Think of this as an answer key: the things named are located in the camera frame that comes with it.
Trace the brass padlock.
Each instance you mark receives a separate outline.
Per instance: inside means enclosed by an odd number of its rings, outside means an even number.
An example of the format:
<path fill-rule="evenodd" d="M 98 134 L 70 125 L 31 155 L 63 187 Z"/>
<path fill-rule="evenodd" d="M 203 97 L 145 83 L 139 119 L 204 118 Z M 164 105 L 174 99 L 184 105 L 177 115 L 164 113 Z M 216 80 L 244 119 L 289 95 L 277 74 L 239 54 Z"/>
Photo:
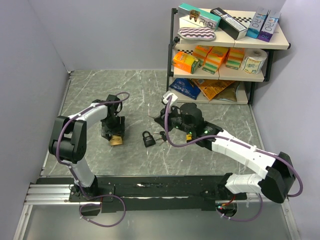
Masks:
<path fill-rule="evenodd" d="M 123 144 L 123 138 L 120 135 L 113 135 L 109 140 L 110 146 L 119 146 Z"/>

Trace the black padlock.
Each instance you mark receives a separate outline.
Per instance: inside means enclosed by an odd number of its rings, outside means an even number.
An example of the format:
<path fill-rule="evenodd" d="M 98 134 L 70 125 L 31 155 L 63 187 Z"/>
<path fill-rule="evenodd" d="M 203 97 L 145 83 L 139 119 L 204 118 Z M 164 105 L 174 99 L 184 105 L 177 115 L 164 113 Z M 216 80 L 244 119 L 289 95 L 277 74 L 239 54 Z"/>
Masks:
<path fill-rule="evenodd" d="M 144 131 L 142 133 L 142 140 L 143 140 L 144 146 L 146 148 L 149 148 L 149 147 L 154 146 L 156 144 L 154 137 L 151 135 L 151 133 L 149 131 Z"/>

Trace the yellow padlock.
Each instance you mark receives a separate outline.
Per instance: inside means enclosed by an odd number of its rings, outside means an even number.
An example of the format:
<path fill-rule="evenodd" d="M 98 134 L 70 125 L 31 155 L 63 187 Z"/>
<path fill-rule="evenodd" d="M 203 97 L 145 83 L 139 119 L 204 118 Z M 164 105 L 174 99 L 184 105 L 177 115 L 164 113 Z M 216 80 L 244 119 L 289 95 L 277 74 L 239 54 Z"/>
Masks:
<path fill-rule="evenodd" d="M 186 134 L 186 142 L 189 143 L 193 140 L 192 134 Z"/>

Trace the black keys bunch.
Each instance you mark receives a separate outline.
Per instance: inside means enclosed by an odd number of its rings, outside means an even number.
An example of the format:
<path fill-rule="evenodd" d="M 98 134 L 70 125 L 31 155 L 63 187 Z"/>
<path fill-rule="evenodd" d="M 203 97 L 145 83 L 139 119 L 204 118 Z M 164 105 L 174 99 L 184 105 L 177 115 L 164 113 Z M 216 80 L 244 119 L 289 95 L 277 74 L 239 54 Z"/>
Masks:
<path fill-rule="evenodd" d="M 156 142 L 161 141 L 161 145 L 163 143 L 168 143 L 166 132 L 164 130 L 159 131 L 159 132 L 155 132 L 154 134 L 156 135 L 156 139 L 155 139 Z"/>

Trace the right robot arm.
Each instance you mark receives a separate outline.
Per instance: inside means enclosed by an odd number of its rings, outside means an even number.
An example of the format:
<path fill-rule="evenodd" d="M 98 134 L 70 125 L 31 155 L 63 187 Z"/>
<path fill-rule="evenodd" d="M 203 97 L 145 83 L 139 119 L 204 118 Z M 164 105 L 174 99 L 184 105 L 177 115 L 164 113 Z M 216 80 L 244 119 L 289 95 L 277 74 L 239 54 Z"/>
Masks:
<path fill-rule="evenodd" d="M 256 193 L 282 204 L 290 196 L 296 175 L 288 154 L 263 151 L 237 139 L 225 129 L 204 120 L 195 103 L 171 106 L 169 113 L 163 108 L 154 120 L 165 130 L 185 132 L 196 145 L 223 154 L 253 171 L 252 174 L 225 174 L 218 187 L 223 199 L 242 193 Z"/>

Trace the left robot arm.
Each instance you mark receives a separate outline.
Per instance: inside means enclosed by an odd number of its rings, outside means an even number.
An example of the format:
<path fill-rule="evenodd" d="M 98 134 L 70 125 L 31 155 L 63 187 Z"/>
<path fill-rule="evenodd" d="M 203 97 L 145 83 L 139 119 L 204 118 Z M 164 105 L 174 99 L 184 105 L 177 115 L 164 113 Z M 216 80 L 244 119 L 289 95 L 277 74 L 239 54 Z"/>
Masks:
<path fill-rule="evenodd" d="M 106 100 L 96 99 L 89 107 L 69 116 L 58 116 L 53 125 L 48 151 L 57 162 L 66 166 L 74 180 L 77 193 L 87 201 L 99 195 L 98 179 L 90 170 L 85 159 L 87 150 L 87 130 L 101 123 L 101 136 L 111 146 L 123 144 L 125 136 L 125 117 L 119 116 L 123 102 L 130 96 L 120 99 L 118 94 L 110 94 Z"/>

